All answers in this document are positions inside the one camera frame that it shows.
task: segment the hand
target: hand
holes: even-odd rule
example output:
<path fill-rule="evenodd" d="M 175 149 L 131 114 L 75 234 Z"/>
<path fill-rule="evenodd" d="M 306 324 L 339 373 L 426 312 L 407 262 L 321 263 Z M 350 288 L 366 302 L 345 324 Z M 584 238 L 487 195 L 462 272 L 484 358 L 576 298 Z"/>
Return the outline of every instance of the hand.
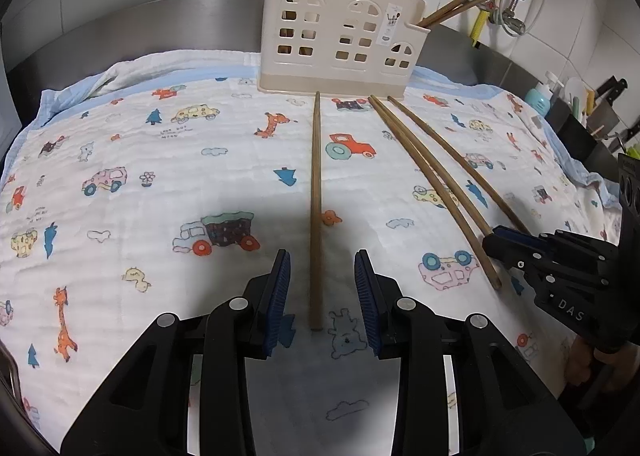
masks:
<path fill-rule="evenodd" d="M 607 355 L 594 350 L 582 337 L 576 337 L 564 368 L 566 381 L 573 386 L 579 386 L 588 381 L 591 378 L 589 366 L 594 358 L 614 367 L 611 378 L 602 390 L 619 391 L 631 381 L 640 367 L 640 347 L 626 343 L 617 353 Z"/>

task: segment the metal screw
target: metal screw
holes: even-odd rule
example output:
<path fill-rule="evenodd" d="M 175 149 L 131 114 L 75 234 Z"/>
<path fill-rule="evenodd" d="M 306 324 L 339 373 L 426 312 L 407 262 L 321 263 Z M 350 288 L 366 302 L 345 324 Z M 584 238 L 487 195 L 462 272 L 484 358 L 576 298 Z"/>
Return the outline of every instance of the metal screw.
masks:
<path fill-rule="evenodd" d="M 473 315 L 469 320 L 469 322 L 471 322 L 472 326 L 478 329 L 486 328 L 487 325 L 489 324 L 489 321 L 486 319 L 484 315 Z"/>
<path fill-rule="evenodd" d="M 249 306 L 249 301 L 247 301 L 247 299 L 245 299 L 244 297 L 236 297 L 235 299 L 231 299 L 229 301 L 229 308 L 231 308 L 232 310 L 243 310 L 247 306 Z"/>
<path fill-rule="evenodd" d="M 398 305 L 399 309 L 405 310 L 405 311 L 411 311 L 412 309 L 415 308 L 415 301 L 408 297 L 402 297 L 401 299 L 398 299 L 396 304 Z"/>
<path fill-rule="evenodd" d="M 161 328 L 171 326 L 175 322 L 175 317 L 172 313 L 163 313 L 156 319 L 156 324 Z"/>

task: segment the pink van print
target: pink van print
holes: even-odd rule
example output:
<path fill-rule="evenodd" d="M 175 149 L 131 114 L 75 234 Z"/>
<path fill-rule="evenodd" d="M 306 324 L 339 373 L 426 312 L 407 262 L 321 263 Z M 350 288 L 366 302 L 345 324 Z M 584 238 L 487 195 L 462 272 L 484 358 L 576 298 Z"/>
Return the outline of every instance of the pink van print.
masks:
<path fill-rule="evenodd" d="M 96 172 L 93 177 L 82 184 L 85 196 L 93 196 L 98 187 L 115 192 L 127 182 L 127 169 L 116 167 Z"/>
<path fill-rule="evenodd" d="M 438 257 L 425 253 L 418 265 L 422 280 L 436 290 L 446 290 L 469 282 L 471 272 L 479 266 L 478 260 L 468 251 L 459 250 L 453 257 Z"/>

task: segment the soap dispenser bottle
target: soap dispenser bottle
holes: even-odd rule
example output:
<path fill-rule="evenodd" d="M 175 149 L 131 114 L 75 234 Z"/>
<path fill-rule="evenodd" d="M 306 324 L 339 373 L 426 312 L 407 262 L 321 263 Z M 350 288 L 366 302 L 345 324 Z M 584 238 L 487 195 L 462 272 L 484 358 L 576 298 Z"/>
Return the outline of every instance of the soap dispenser bottle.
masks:
<path fill-rule="evenodd" d="M 554 90 L 558 86 L 562 87 L 562 84 L 558 81 L 558 77 L 551 71 L 547 71 L 545 76 L 546 84 L 539 82 L 524 98 L 524 101 L 532 106 L 542 117 L 546 116 L 549 108 L 551 108 L 551 97 L 553 96 Z"/>

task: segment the beige plastic utensil holder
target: beige plastic utensil holder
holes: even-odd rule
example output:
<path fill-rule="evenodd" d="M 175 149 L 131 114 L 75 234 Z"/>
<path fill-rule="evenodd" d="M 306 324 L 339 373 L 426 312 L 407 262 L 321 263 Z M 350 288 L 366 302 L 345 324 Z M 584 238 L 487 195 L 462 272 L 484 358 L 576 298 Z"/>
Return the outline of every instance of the beige plastic utensil holder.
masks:
<path fill-rule="evenodd" d="M 430 30 L 423 0 L 264 0 L 258 89 L 402 98 Z"/>

